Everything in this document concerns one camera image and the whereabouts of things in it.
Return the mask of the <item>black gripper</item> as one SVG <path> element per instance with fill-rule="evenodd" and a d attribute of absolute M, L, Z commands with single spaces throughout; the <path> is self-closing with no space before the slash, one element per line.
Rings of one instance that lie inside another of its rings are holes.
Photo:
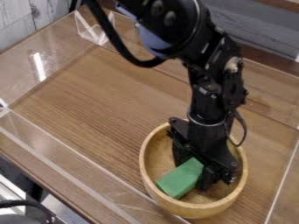
<path fill-rule="evenodd" d="M 230 150 L 234 118 L 227 115 L 220 122 L 207 123 L 171 117 L 168 123 L 175 165 L 182 165 L 190 158 L 196 158 L 204 165 L 195 188 L 206 192 L 219 181 L 230 185 L 239 171 L 239 162 Z"/>

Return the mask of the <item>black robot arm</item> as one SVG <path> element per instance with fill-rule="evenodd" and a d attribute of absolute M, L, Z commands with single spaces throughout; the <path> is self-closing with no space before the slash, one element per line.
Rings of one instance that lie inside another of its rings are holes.
<path fill-rule="evenodd" d="M 187 118 L 170 119 L 175 164 L 190 158 L 200 161 L 199 190 L 220 181 L 228 184 L 239 170 L 230 133 L 234 122 L 243 120 L 238 107 L 248 95 L 240 46 L 212 22 L 202 0 L 116 0 L 116 7 L 139 24 L 148 51 L 162 59 L 180 60 L 188 71 Z"/>

